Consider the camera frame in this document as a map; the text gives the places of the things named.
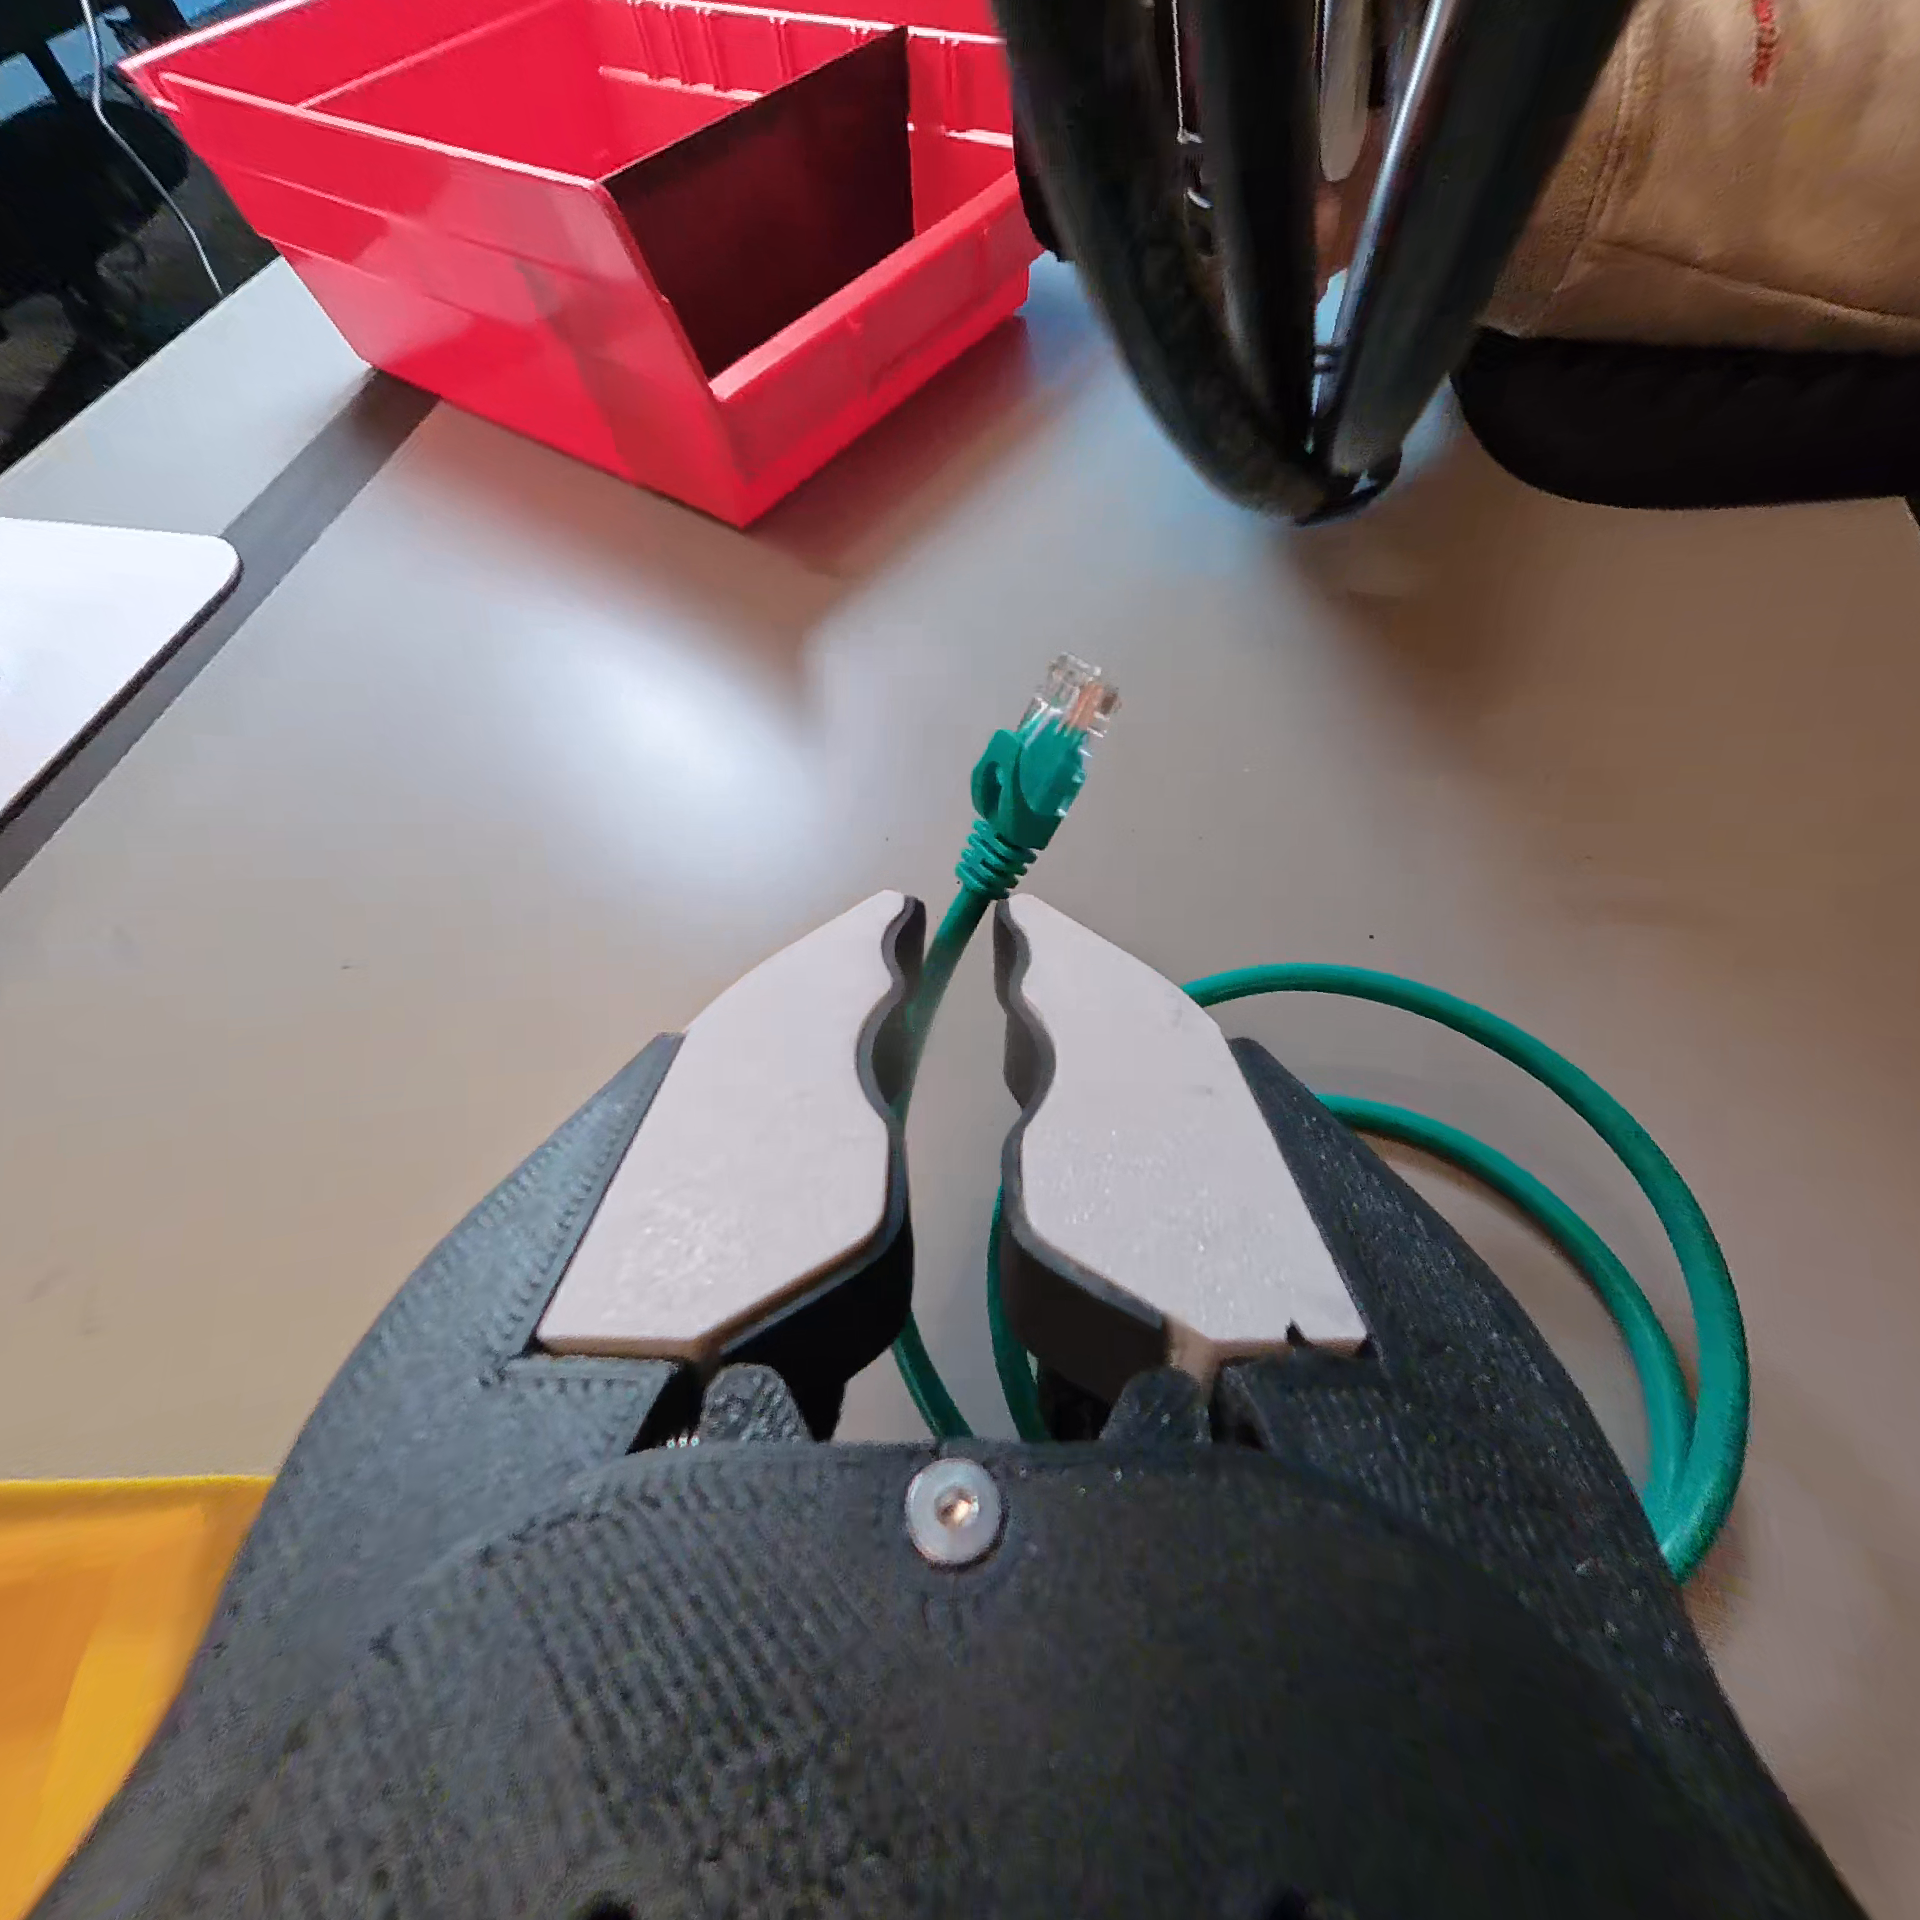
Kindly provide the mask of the red plastic bin with divider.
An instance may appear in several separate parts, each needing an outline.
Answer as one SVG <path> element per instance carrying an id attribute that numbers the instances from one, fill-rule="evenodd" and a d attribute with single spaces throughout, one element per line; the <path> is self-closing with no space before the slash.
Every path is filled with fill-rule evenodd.
<path id="1" fill-rule="evenodd" d="M 988 4 L 271 4 L 126 76 L 373 368 L 729 527 L 1040 252 Z"/>

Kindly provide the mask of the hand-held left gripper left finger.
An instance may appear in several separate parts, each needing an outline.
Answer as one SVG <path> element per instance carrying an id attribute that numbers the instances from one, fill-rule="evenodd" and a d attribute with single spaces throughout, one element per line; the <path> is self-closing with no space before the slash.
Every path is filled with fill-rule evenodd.
<path id="1" fill-rule="evenodd" d="M 723 989 L 670 1049 L 535 1339 L 571 1357 L 720 1363 L 901 1224 L 880 1034 L 925 907 L 881 890 Z"/>

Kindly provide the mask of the yellow plastic bin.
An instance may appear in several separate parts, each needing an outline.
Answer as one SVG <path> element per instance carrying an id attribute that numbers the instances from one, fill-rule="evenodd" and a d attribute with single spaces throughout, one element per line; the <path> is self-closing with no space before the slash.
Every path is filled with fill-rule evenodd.
<path id="1" fill-rule="evenodd" d="M 269 1476 L 3 1484 L 3 1915 L 76 1855 L 174 1704 Z"/>

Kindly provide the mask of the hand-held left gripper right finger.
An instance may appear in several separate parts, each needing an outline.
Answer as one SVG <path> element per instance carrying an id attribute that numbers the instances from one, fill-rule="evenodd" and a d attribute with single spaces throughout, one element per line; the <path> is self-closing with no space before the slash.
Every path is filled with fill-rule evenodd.
<path id="1" fill-rule="evenodd" d="M 1044 1370 L 1220 1370 L 1366 1327 L 1335 1242 L 1216 1020 L 1036 896 L 993 909 L 1016 1104 L 998 1295 Z"/>

